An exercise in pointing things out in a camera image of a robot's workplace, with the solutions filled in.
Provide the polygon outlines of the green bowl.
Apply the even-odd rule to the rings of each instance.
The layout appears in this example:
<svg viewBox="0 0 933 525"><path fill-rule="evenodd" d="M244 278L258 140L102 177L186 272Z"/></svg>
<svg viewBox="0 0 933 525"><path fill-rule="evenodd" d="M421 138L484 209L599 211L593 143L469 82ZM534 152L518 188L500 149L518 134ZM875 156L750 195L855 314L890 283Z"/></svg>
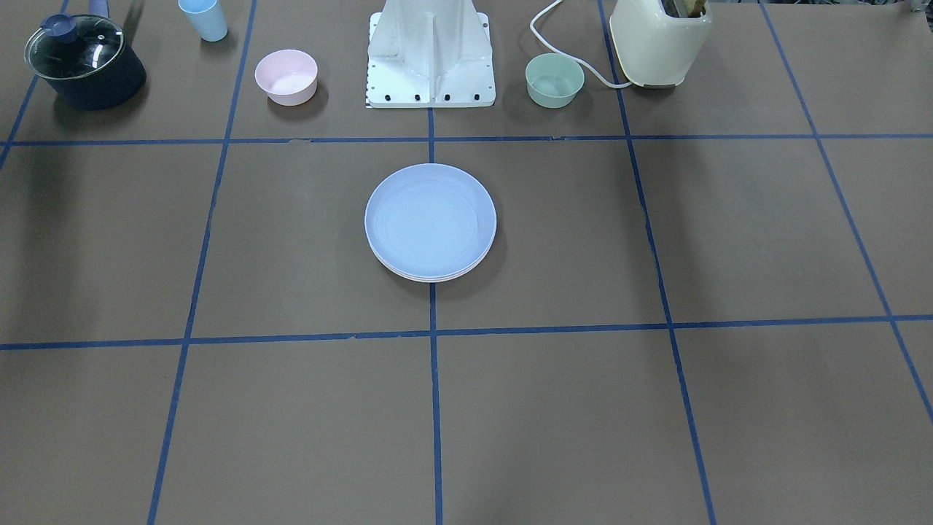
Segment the green bowl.
<svg viewBox="0 0 933 525"><path fill-rule="evenodd" d="M544 109L562 109L570 104L585 83L577 61L559 53L534 56L524 69L530 99Z"/></svg>

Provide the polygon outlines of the cream plate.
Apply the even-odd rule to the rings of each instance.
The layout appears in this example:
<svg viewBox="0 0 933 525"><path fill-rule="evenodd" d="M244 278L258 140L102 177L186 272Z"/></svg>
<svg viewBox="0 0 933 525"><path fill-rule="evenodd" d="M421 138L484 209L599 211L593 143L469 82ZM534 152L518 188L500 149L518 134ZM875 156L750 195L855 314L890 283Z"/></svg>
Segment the cream plate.
<svg viewBox="0 0 933 525"><path fill-rule="evenodd" d="M383 267L386 267L387 270L394 273L394 275L400 276L400 278L409 279L410 281L415 281L415 282L420 282L420 283L433 284L433 283L452 281L454 279L461 278L461 276L465 276L467 273L469 273L474 268L479 266L481 262L480 260L477 260L477 262L474 262L473 265L469 265L467 267L464 267L460 271L457 271L455 273L449 273L449 275L444 275L444 276L417 276L415 273L405 273L404 271L397 269L397 267L389 265L389 263L387 263L385 260L380 260L380 263L382 263Z"/></svg>

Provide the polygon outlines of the light blue cup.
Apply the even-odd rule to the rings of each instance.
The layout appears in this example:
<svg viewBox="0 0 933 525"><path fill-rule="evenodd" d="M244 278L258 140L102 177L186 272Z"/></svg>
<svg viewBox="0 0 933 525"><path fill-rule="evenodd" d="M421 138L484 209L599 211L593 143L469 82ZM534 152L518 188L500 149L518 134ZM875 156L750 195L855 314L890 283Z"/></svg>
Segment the light blue cup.
<svg viewBox="0 0 933 525"><path fill-rule="evenodd" d="M221 41L229 33L226 17L219 1L181 0L178 1L178 7L203 41Z"/></svg>

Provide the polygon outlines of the glass pot lid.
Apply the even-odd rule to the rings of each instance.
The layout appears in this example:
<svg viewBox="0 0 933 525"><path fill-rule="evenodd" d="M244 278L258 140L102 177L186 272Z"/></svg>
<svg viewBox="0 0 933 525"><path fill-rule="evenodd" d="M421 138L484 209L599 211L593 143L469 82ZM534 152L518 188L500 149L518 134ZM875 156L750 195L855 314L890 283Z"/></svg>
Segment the glass pot lid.
<svg viewBox="0 0 933 525"><path fill-rule="evenodd" d="M83 79L109 66L126 47L110 17L58 13L46 17L24 47L24 62L43 79Z"/></svg>

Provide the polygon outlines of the toast slice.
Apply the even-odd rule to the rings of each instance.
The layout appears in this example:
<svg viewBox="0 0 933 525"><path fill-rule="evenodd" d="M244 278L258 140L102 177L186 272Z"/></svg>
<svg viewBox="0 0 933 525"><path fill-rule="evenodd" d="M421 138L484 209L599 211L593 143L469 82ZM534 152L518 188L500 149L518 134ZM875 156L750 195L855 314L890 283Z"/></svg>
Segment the toast slice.
<svg viewBox="0 0 933 525"><path fill-rule="evenodd" d="M664 13L674 19L700 19L706 14L706 0L663 0Z"/></svg>

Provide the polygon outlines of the blue plate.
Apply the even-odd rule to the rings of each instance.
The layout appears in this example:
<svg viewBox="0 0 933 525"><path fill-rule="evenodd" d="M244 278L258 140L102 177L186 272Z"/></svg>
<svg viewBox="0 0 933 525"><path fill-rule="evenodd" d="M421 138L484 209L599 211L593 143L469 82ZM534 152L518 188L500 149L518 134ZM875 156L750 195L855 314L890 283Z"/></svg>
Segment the blue plate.
<svg viewBox="0 0 933 525"><path fill-rule="evenodd" d="M364 209L372 244L492 244L499 214L475 177L440 163L413 164L387 176Z"/></svg>

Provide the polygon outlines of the cream toaster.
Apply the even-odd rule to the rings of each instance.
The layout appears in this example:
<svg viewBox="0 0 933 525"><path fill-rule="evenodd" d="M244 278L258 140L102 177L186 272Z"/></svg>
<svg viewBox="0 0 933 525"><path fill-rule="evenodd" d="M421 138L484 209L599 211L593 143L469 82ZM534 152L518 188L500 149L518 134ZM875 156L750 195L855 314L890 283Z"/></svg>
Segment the cream toaster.
<svg viewBox="0 0 933 525"><path fill-rule="evenodd" d="M712 23L708 3L700 19L669 17L660 1L617 1L609 17L621 71L630 83L647 89L683 83Z"/></svg>

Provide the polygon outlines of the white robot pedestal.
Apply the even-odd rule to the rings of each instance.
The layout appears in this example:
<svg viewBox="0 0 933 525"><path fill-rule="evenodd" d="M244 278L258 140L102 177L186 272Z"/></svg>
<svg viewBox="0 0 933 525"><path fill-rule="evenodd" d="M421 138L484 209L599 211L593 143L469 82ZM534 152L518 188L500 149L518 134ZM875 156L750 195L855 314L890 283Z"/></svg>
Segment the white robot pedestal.
<svg viewBox="0 0 933 525"><path fill-rule="evenodd" d="M476 109L496 102L489 17L472 1L386 1L370 15L366 105Z"/></svg>

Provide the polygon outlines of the pink bowl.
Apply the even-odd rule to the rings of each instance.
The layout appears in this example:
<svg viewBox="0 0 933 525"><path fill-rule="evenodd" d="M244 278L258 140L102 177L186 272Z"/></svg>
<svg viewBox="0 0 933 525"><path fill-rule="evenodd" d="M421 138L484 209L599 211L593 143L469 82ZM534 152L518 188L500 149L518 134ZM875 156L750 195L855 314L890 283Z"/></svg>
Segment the pink bowl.
<svg viewBox="0 0 933 525"><path fill-rule="evenodd" d="M297 106L316 94L318 64L302 50L273 51L254 67L254 81L274 103Z"/></svg>

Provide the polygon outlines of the pink plate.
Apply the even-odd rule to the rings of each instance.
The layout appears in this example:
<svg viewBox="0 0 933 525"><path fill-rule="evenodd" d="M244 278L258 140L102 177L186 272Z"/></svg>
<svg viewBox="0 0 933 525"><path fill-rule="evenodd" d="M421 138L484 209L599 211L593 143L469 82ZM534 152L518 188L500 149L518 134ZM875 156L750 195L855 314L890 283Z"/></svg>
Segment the pink plate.
<svg viewBox="0 0 933 525"><path fill-rule="evenodd" d="M417 276L444 276L483 260L492 244L414 246L380 244L370 245L376 259L385 260L405 273Z"/></svg>

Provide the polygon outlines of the dark blue pot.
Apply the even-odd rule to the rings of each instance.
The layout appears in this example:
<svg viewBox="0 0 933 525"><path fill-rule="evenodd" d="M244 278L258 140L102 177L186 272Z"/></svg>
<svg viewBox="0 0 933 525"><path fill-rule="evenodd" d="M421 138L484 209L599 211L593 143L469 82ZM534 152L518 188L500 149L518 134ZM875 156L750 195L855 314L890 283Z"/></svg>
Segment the dark blue pot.
<svg viewBox="0 0 933 525"><path fill-rule="evenodd" d="M106 1L90 1L89 10L80 14L97 14L113 20ZM147 80L147 71L140 57L131 47L130 37L124 29L123 32L127 39L126 47L120 56L104 69L99 69L83 79L52 80L37 77L43 79L63 99L64 103L74 109L112 109L114 106L129 101L142 90Z"/></svg>

